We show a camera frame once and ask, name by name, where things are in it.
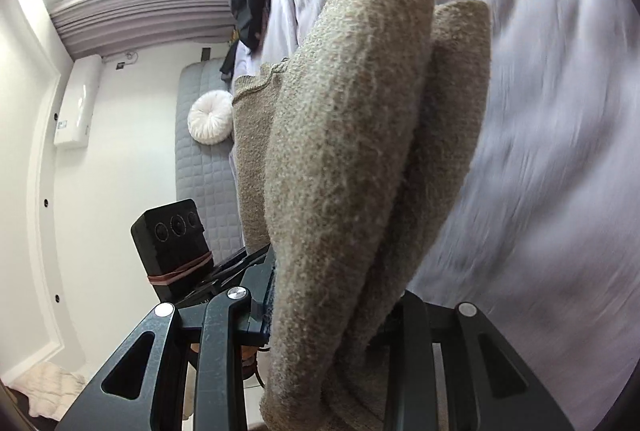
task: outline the round cushion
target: round cushion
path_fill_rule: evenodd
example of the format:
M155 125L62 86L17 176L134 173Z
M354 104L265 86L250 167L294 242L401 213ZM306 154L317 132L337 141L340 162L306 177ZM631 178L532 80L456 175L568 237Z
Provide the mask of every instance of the round cushion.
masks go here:
M193 103L187 127L193 140L213 145L225 140L234 127L233 95L228 91L208 91Z

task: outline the wrinkled fabric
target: wrinkled fabric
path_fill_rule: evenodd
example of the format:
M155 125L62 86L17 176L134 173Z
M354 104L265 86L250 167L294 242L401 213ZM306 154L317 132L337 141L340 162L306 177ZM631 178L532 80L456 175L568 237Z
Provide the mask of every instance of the wrinkled fabric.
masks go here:
M411 288L477 303L588 431L640 357L639 17L630 0L484 1L478 149ZM292 55L324 2L272 0L262 62Z

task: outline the curtain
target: curtain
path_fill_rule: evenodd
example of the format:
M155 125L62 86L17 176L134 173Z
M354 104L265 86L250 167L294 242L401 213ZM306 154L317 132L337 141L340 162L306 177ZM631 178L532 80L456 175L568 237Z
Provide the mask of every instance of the curtain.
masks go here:
M159 43L227 42L230 0L66 0L50 12L69 55L109 56Z

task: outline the air conditioner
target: air conditioner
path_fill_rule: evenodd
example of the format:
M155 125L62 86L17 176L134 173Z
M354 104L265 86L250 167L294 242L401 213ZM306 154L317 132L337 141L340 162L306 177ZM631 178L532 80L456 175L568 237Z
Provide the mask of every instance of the air conditioner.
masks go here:
M89 144L91 117L100 85L102 58L98 55L74 63L62 98L53 144L60 148L86 147Z

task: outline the silver screw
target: silver screw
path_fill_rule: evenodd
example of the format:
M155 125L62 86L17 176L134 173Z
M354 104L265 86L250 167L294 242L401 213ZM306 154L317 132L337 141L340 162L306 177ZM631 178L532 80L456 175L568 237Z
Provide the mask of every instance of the silver screw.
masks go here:
M460 303L458 311L465 317L473 317L478 313L478 309L471 303Z
M171 303L160 303L156 306L154 312L158 317L170 316L174 313L174 306Z
M244 288L243 286L231 287L226 292L226 295L229 297L229 299L242 299L244 296L246 296L246 288Z

